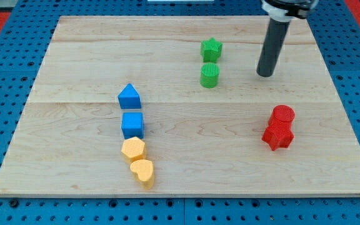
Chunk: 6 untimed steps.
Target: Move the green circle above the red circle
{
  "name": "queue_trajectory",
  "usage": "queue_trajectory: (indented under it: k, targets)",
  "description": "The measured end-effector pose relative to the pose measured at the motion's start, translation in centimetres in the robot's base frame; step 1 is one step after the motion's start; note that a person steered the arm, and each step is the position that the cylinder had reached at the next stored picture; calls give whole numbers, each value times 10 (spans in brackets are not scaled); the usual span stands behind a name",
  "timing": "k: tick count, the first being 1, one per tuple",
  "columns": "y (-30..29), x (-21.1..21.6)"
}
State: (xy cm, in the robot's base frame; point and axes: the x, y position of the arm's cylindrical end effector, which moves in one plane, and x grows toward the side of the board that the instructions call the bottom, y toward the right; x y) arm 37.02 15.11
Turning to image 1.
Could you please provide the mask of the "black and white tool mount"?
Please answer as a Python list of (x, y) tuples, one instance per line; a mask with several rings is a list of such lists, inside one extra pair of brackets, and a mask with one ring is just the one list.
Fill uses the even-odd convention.
[(290, 22), (293, 18), (306, 19), (319, 0), (261, 0), (261, 7), (277, 22)]

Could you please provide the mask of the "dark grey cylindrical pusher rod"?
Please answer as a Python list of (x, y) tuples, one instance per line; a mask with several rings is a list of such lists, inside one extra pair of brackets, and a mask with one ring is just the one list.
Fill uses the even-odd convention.
[(273, 75), (289, 25), (290, 22), (279, 22), (274, 19), (269, 20), (269, 26), (267, 27), (256, 68), (258, 75), (264, 78)]

